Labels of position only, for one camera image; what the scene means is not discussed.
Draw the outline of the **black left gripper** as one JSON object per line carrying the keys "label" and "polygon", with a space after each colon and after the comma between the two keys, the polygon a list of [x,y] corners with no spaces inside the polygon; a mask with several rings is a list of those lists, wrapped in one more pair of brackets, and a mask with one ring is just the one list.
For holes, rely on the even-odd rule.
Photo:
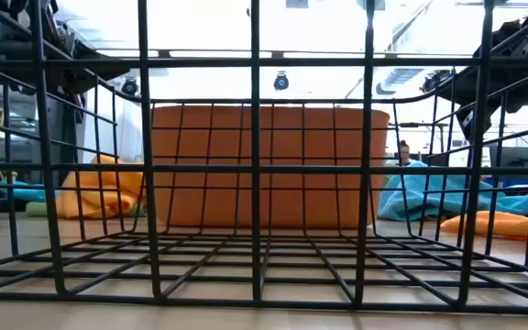
{"label": "black left gripper", "polygon": [[81,117],[92,116],[114,124],[114,121],[88,110],[83,95],[99,84],[107,87],[110,81],[129,73],[123,60],[91,49],[80,40],[66,44],[53,42],[52,59],[65,61],[65,66],[52,69],[52,98]]}

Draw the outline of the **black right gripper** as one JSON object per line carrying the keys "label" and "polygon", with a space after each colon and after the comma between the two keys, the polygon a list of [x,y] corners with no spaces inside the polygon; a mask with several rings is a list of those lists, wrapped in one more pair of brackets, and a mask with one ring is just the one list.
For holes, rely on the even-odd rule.
{"label": "black right gripper", "polygon": [[[471,140],[472,121],[477,101],[478,70],[465,69],[454,74],[455,90],[446,90],[446,99],[459,105],[460,111],[456,112],[456,120],[466,140]],[[508,69],[492,68],[490,70],[488,92],[496,92],[516,81],[516,75]],[[486,133],[492,126],[491,117],[501,107],[501,97],[489,98],[485,103],[484,130]]]}

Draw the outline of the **orange microfiber towel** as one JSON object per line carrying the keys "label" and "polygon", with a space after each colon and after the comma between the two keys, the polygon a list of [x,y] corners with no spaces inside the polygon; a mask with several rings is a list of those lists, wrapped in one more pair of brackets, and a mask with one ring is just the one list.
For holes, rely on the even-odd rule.
{"label": "orange microfiber towel", "polygon": [[141,204],[146,205],[144,176],[135,171],[71,171],[55,204],[62,219],[101,219],[130,215]]}
{"label": "orange microfiber towel", "polygon": [[478,211],[476,213],[474,234],[481,237],[489,235],[490,216],[493,215],[491,235],[525,240],[528,237],[528,216],[506,212]]}

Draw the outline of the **blue microfiber towel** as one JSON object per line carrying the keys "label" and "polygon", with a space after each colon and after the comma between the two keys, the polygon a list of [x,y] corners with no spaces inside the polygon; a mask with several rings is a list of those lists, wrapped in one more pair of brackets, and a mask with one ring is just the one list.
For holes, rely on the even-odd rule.
{"label": "blue microfiber towel", "polygon": [[[8,198],[8,183],[0,181],[0,193],[2,199]],[[46,201],[46,192],[43,184],[30,184],[23,181],[13,181],[12,188],[14,198],[24,202],[40,202]]]}
{"label": "blue microfiber towel", "polygon": [[[464,204],[466,176],[457,175],[429,175],[429,184],[426,185],[427,175],[424,174],[394,174],[391,175],[379,196],[378,217],[392,221],[419,221],[423,216],[439,215],[440,208],[444,215],[460,215],[466,212],[468,206]],[[528,215],[528,194],[507,195],[504,192],[487,191],[494,188],[492,185],[479,181],[477,210],[489,211],[493,206],[492,194],[496,193],[495,210],[516,214]]]}

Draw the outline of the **black shiny background fixture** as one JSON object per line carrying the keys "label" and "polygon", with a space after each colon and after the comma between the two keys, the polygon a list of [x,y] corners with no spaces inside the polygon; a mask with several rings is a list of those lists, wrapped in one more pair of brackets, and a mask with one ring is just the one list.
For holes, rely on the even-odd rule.
{"label": "black shiny background fixture", "polygon": [[420,90],[424,94],[431,92],[434,89],[436,89],[440,84],[444,83],[445,81],[453,77],[455,74],[456,74],[455,69],[451,69],[451,70],[442,69],[442,70],[432,71],[424,77],[424,82]]}

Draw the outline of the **black computer monitor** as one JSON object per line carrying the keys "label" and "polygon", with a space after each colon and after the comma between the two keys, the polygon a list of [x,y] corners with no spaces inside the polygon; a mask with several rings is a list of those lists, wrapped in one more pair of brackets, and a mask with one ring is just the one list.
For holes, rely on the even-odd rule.
{"label": "black computer monitor", "polygon": [[489,155],[493,167],[528,167],[528,147],[491,146]]}

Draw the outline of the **person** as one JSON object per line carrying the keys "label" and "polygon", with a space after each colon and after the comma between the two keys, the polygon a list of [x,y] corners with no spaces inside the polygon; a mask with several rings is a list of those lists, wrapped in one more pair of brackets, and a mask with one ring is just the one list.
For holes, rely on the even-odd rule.
{"label": "person", "polygon": [[398,155],[395,164],[399,166],[409,166],[416,162],[416,159],[411,158],[410,146],[405,140],[401,140],[398,146]]}

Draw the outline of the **grey cabinet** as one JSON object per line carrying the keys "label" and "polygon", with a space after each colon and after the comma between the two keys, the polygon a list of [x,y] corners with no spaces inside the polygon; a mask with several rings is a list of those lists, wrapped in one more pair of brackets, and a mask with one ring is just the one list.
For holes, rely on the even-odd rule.
{"label": "grey cabinet", "polygon": [[[77,124],[83,118],[51,97],[47,99],[47,107],[51,159],[71,162],[80,154],[74,146]],[[11,129],[10,133],[0,131],[0,161],[9,153],[13,162],[40,162],[39,111],[34,93],[12,88],[5,92],[0,85],[0,127]]]}

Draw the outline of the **orange plastic bin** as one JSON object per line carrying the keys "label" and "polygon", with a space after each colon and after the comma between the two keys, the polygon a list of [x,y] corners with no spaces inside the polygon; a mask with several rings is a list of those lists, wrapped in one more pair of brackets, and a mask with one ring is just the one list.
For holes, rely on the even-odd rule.
{"label": "orange plastic bin", "polygon": [[207,228],[352,229],[378,209],[379,175],[368,187],[357,173],[362,144],[369,163],[384,162],[388,114],[347,107],[263,106],[259,130],[247,105],[157,108],[152,156],[158,165],[195,171],[154,175],[157,218],[165,226]]}

